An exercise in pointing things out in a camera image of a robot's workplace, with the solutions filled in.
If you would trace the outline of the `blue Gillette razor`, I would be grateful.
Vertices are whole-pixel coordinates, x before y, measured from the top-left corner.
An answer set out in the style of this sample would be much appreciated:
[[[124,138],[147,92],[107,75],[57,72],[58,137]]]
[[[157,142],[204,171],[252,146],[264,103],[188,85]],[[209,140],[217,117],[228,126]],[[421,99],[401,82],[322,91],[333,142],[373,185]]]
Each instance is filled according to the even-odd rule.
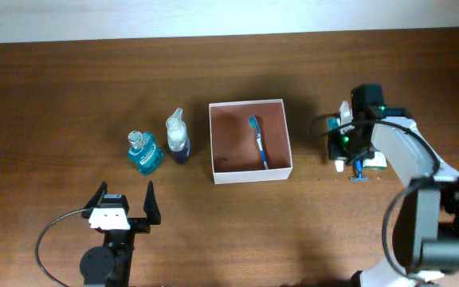
[[[363,164],[360,159],[357,159],[354,162],[354,169],[355,175],[349,178],[352,182],[366,182],[369,180],[363,175]]]

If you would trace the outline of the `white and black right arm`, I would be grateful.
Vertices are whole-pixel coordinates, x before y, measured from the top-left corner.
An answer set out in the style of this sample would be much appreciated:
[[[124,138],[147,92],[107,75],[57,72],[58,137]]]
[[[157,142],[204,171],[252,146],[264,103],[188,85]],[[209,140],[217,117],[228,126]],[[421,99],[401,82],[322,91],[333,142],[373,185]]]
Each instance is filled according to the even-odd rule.
[[[359,270],[352,286],[433,286],[459,272],[459,171],[426,142],[405,108],[391,108],[378,84],[351,90],[351,99],[329,115],[328,157],[335,169],[390,165],[403,189],[386,208],[381,241],[384,258]]]

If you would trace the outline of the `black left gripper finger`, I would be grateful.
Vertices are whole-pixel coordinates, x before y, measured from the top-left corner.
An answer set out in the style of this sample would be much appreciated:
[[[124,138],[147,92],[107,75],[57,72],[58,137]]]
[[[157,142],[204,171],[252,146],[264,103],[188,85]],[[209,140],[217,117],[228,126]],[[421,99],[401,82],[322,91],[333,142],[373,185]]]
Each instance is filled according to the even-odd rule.
[[[107,194],[108,185],[105,181],[101,183],[95,194],[84,205],[85,209],[95,208],[99,205],[100,200]]]
[[[160,225],[161,214],[155,197],[155,188],[152,181],[147,185],[147,192],[143,203],[143,211],[147,216],[149,225]]]

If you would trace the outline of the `blue and white toothbrush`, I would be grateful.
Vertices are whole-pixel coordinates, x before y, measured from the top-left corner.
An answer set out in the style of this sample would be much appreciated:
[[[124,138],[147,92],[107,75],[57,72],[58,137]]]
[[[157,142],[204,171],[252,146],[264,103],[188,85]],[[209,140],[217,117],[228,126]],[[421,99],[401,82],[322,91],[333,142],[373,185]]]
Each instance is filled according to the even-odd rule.
[[[262,136],[261,136],[261,128],[258,123],[257,117],[256,116],[251,116],[248,118],[249,121],[249,126],[253,128],[256,132],[256,142],[257,142],[257,147],[261,155],[261,162],[263,163],[264,169],[268,170],[269,165],[266,159],[266,154],[265,154],[265,149],[262,143]]]

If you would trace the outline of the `Colgate toothpaste tube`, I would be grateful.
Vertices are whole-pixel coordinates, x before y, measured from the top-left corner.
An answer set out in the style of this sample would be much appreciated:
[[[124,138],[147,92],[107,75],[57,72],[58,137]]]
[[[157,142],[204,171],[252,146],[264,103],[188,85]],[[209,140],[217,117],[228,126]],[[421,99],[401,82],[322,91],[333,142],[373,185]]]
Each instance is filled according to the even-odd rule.
[[[328,158],[334,162],[337,172],[343,172],[346,154],[343,149],[343,137],[340,131],[328,134]]]

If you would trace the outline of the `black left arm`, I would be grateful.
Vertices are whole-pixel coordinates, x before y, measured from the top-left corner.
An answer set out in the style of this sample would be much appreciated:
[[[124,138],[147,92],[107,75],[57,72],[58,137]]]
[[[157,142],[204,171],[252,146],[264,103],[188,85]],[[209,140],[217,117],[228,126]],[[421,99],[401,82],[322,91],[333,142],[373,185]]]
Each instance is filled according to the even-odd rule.
[[[143,202],[145,215],[128,216],[125,195],[110,195],[106,182],[84,206],[81,216],[90,227],[104,236],[104,242],[86,251],[80,260],[80,274],[85,286],[128,286],[134,241],[137,234],[148,234],[161,223],[153,182],[147,185]]]

